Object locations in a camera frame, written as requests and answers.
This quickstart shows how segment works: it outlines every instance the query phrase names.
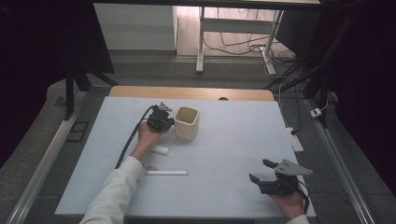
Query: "paper cup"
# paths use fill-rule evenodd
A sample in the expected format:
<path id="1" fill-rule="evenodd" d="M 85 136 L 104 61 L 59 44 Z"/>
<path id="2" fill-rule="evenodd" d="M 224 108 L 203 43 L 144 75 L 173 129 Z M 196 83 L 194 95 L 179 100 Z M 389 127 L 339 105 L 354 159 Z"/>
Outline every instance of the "paper cup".
<path id="1" fill-rule="evenodd" d="M 187 106 L 178 109 L 175 115 L 176 136 L 192 140 L 198 133 L 199 111 Z"/>

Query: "human hand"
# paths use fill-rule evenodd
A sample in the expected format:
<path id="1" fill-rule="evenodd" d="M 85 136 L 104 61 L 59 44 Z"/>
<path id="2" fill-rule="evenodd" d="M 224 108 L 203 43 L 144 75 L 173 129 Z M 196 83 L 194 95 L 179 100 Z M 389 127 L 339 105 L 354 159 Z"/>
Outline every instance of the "human hand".
<path id="1" fill-rule="evenodd" d="M 138 130 L 137 145 L 134 148 L 134 151 L 131 153 L 131 156 L 135 157 L 139 161 L 142 161 L 146 152 L 158 142 L 161 135 L 164 133 L 168 133 L 168 131 L 163 133 L 154 133 L 149 129 L 149 126 L 146 122 L 142 122 Z"/>
<path id="2" fill-rule="evenodd" d="M 268 195 L 270 196 L 282 209 L 283 213 L 288 219 L 293 219 L 304 215 L 304 198 L 297 191 L 291 195 Z"/>

